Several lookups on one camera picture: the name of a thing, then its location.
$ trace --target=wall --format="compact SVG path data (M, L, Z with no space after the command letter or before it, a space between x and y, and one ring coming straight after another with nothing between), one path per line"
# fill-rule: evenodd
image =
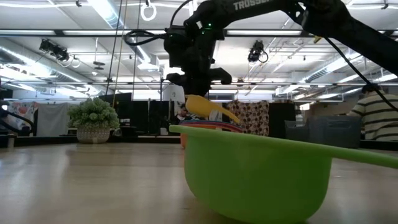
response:
M348 113L353 109L355 104L358 102L358 95L351 98L347 98L342 103L317 103L311 105L308 111L304 113L304 120L310 116L322 116L322 115L337 115Z

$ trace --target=green plastic bowl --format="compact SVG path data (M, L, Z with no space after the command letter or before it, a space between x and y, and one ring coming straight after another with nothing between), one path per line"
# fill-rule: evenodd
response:
M214 211L249 223L293 224L321 206L332 158L398 169L398 158L251 134L170 126L187 135L185 178Z

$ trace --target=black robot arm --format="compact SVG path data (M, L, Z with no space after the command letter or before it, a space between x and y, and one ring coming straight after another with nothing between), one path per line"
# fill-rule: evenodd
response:
M303 30L334 38L398 74L398 43L351 17L341 0L210 0L199 5L184 27L189 34L201 22L205 29L217 32L234 21L274 11L285 12Z
M189 1L186 0L179 9ZM170 67L180 67L185 72L184 75L169 74L167 79L183 86L185 94L201 96L208 92L214 80L221 80L222 84L231 83L231 75L225 70L210 68L215 62L216 41L224 39L223 29L234 21L274 11L285 12L304 31L324 37L332 45L329 38L334 38L391 73L398 74L398 43L351 17L341 0L207 0L184 21L183 26L172 24L175 13L166 34L153 37L165 40ZM126 42L129 45L140 44ZM369 82L362 74L359 76Z

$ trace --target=cable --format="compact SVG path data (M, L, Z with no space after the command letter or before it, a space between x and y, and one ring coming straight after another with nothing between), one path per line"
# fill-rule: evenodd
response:
M262 54L261 55L266 55L267 56L267 59L265 60L265 61L262 61L262 60L260 60L260 58L259 58L259 62L261 62L261 63L266 63L266 62L268 62L268 59L269 59L269 57L268 57L268 54L267 54L267 52L265 51L265 50L262 50Z
M324 37L325 40L341 55L341 57L347 62L347 64L354 70L354 72L356 72L359 77L361 77L366 84L371 85L372 83L364 76L362 75L362 73L348 60L348 58L344 55L344 53L336 46L335 43L333 43L329 38ZM373 90L380 96L380 98L387 103L387 105L389 105L392 109L394 109L396 112L398 112L398 109L392 104L390 103L390 101L387 100L387 98L375 87L372 86Z
M138 33L143 33L144 37L151 37L149 39L140 41L140 42L130 42L129 39L133 34L136 34L136 36L138 36ZM157 39L163 39L166 36L166 34L153 34L151 32L148 32L146 30L142 30L142 29L134 29L130 32L128 32L125 36L124 36L124 41L126 44L130 45L130 46L138 46L138 45L142 45L142 44L146 44L149 42L152 42L154 40Z
M126 1L126 6L124 7L124 19L123 19L123 21L126 21L126 16L127 16L127 1ZM126 30L126 23L124 22L123 23L122 40L124 39L124 31L125 30ZM114 95L113 95L113 101L112 101L112 107L113 108L114 108L114 101L116 99L116 90L118 89L119 69L120 69L120 63L121 63L121 60L122 60L122 47L123 47L123 41L120 41L118 71L116 72L116 81L115 81Z
M172 20L170 21L170 27L173 26L173 22L174 22L175 15L177 15L177 13L179 12L179 10L181 10L182 7L184 7L184 6L185 6L186 4L188 4L190 1L192 1L192 0L186 0L184 3L181 4L181 6L179 6L179 7L177 8L177 10L174 12L174 14L173 14L173 16L172 16Z
M118 16L118 23L116 24L116 32L115 34L118 33L119 31L119 23L120 23L120 16L122 14L122 7L119 8L119 16ZM105 91L105 96L108 94L108 89L109 89L109 83L111 82L111 74L112 74L112 63L113 63L113 57L114 57L114 50L116 47L116 39L117 35L114 37L114 42L113 42L113 50L112 50L112 58L111 58L111 65L109 68L109 75L108 75L108 83L106 84L106 91Z
M138 10L138 18L137 18L137 28L139 28L139 17L141 15L141 11ZM134 101L134 86L136 85L136 70L137 70L137 49L134 49L134 73L132 74L132 91L131 91L131 100Z

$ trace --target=fluorescent light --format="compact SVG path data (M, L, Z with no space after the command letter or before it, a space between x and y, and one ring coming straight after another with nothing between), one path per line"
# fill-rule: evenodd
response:
M58 71L58 73L61 74L61 75L65 75L66 77L70 78L71 80L73 80L73 81L75 81L75 82L81 82L81 80L79 80L79 79L77 79L77 78L75 78L75 77L72 77L72 76L70 76L70 75L68 75L68 74L65 74L65 73L63 73L63 72L59 72L59 71Z
M381 9L384 6L361 6L361 7L347 7L349 10L369 10L369 9Z
M300 94L294 97L295 100L299 100L305 97L305 94Z
M376 82L385 82L385 81L393 80L395 78L397 78L397 76L395 74L384 75L384 76L376 79Z
M329 94L324 94L322 96L318 96L320 99L327 99L327 98L332 98L339 95L338 93L329 93Z
M66 96L72 96L75 98L87 98L86 94L80 93L79 91L70 90L67 88L57 88L57 93L61 93Z
M132 90L118 90L118 91L120 91L121 93L132 93ZM134 90L134 94L153 94L153 95L156 95L156 94L158 94L159 95L159 92L158 92L158 90Z
M250 94L274 94L275 90L252 90Z
M65 35L122 35L123 30L64 30Z
M345 92L345 94L355 93L356 91L360 90L361 88L356 88L350 91Z
M19 85L13 85L13 84L7 84L7 85L9 85L9 86L13 86L13 87L16 87L16 88L21 88L21 89L23 89L23 90L29 90L29 91L36 91L34 88L32 88L31 86L27 86L27 85L24 85L24 84L19 84Z
M55 35L54 30L0 30L0 35Z
M282 66L284 66L284 64L285 64L284 62L278 64L278 66L276 66L276 68L272 72L276 72L278 69L282 68Z
M290 86L287 87L285 90L283 90L282 93L278 93L278 92L277 92L277 95L290 93L291 91L297 89L298 87L299 87L298 85L290 85Z
M215 93L237 93L238 90L209 90L209 94Z
M351 0L351 1L347 4L347 7L352 6L352 5L354 4L355 1L356 1L356 0Z
M27 58L25 56L22 56L20 54L17 54L11 50L8 50L4 47L0 47L1 50L21 59L22 61L24 61L27 65L13 65L19 69L23 69L23 70L30 70L32 73L37 73L39 75L43 75L43 76L49 76L51 74L51 69L49 69L48 67L40 64L40 63L36 63L36 58L35 60Z
M338 83L348 82L348 81L354 80L358 77L359 77L359 75L352 75L352 76L349 76L347 78L344 78L344 79L338 81Z
M9 78L11 80L20 80L20 81L40 81L32 75L26 75L21 72L17 72L13 69L4 67L0 69L0 76Z
M118 82L142 82L138 77L118 77Z
M300 35L301 30L227 30L227 35Z
M140 70L159 70L159 67L149 63L142 63L137 66Z
M359 53L353 53L353 54L349 54L346 55L346 58L350 61L358 58L359 56L361 56L361 54ZM343 68L344 66L346 66L347 63L343 58L339 58L337 60L335 60L334 62L330 63L329 65L326 66L326 70L327 72L334 72L337 69Z
M300 110L305 111L305 110L309 110L309 109L310 109L310 104L309 103L300 105Z
M148 32L151 32L153 34L165 34L166 31L164 30L147 30Z
M108 0L87 0L93 6L94 10L113 28L116 28L119 17L114 6ZM119 21L119 27L123 27L122 21Z

